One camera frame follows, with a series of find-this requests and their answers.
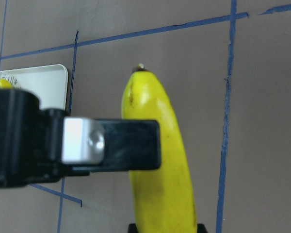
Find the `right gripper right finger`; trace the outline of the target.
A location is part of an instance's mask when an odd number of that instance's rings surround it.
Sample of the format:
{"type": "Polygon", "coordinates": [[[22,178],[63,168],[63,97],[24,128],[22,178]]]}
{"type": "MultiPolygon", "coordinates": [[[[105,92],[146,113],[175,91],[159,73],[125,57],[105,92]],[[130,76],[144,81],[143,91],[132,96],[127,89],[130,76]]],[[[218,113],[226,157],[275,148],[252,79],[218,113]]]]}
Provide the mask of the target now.
{"type": "MultiPolygon", "coordinates": [[[[135,223],[131,223],[128,226],[128,233],[138,233],[135,223]]],[[[207,233],[206,226],[202,223],[197,224],[197,233],[207,233]]]]}

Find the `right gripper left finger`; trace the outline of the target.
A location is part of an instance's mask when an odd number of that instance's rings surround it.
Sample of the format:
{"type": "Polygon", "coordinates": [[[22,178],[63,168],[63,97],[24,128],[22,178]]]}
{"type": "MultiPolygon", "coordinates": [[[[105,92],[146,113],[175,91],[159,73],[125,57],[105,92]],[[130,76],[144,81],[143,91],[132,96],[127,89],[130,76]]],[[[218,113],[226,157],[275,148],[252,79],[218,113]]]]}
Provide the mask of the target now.
{"type": "Polygon", "coordinates": [[[40,109],[31,93],[0,90],[0,188],[160,166],[154,120],[71,117],[61,109],[40,109]]]}

